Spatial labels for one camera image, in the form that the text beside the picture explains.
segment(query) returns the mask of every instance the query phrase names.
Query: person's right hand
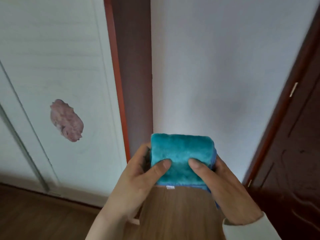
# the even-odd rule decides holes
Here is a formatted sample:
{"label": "person's right hand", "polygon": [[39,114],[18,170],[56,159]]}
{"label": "person's right hand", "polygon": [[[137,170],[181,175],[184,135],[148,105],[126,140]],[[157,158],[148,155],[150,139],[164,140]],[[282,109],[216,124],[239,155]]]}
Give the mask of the person's right hand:
{"label": "person's right hand", "polygon": [[217,155],[215,172],[200,161],[190,158],[189,166],[206,183],[213,199],[230,223],[247,225],[263,216],[245,187]]}

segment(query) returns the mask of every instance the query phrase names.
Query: wooden floor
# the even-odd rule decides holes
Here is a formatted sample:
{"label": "wooden floor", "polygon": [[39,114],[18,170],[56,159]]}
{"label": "wooden floor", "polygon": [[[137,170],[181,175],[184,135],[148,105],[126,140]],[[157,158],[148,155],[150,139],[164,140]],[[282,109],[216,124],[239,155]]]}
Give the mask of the wooden floor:
{"label": "wooden floor", "polygon": [[[85,239],[98,209],[0,185],[0,240]],[[204,190],[155,187],[140,226],[126,224],[125,240],[223,239],[222,218]]]}

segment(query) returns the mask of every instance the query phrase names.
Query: microfiber cloth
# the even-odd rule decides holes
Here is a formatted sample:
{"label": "microfiber cloth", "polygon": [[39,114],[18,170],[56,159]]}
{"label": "microfiber cloth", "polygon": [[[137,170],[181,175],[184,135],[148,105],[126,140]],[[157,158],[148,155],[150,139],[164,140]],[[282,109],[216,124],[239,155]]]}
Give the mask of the microfiber cloth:
{"label": "microfiber cloth", "polygon": [[151,136],[151,166],[164,159],[171,159],[170,169],[158,180],[157,185],[187,186],[208,190],[202,179],[188,164],[194,158],[212,169],[217,156],[214,142],[207,136],[153,134]]}

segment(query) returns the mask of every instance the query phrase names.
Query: white sleeve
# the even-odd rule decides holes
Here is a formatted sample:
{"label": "white sleeve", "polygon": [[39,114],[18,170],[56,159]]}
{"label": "white sleeve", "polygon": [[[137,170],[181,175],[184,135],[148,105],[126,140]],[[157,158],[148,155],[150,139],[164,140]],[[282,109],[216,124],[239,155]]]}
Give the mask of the white sleeve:
{"label": "white sleeve", "polygon": [[256,222],[244,226],[227,225],[226,219],[224,219],[222,228],[226,240],[281,240],[265,213]]}

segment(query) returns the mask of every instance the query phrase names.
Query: orange wooden edge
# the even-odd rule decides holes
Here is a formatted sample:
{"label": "orange wooden edge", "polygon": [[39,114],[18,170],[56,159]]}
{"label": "orange wooden edge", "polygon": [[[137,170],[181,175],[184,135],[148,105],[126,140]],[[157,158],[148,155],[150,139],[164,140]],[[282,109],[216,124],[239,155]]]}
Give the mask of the orange wooden edge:
{"label": "orange wooden edge", "polygon": [[103,0],[103,1],[104,1],[105,12],[106,12],[106,23],[107,23],[108,34],[109,34],[111,58],[112,58],[112,65],[113,65],[113,72],[114,72],[115,87],[117,90],[125,156],[128,162],[130,160],[128,128],[127,128],[126,113],[125,113],[125,103],[123,100],[120,66],[119,66],[119,58],[118,58],[118,47],[117,47],[117,39],[116,39],[116,29],[115,29],[115,23],[113,19],[112,3],[111,3],[111,0]]}

